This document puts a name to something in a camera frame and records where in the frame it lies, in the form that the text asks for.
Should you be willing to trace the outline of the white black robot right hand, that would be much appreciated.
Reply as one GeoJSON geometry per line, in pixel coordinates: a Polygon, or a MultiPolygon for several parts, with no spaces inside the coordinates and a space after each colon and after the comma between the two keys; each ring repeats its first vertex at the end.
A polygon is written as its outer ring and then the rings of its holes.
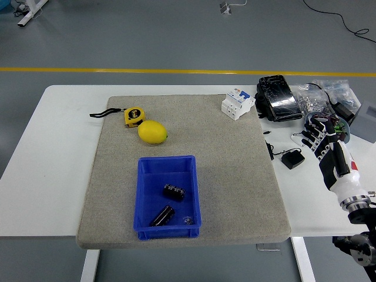
{"type": "Polygon", "coordinates": [[[357,165],[331,120],[310,116],[304,128],[301,142],[314,153],[324,184],[337,195],[340,206],[344,210],[350,210],[356,204],[368,207],[371,200],[360,183],[357,165]]]}

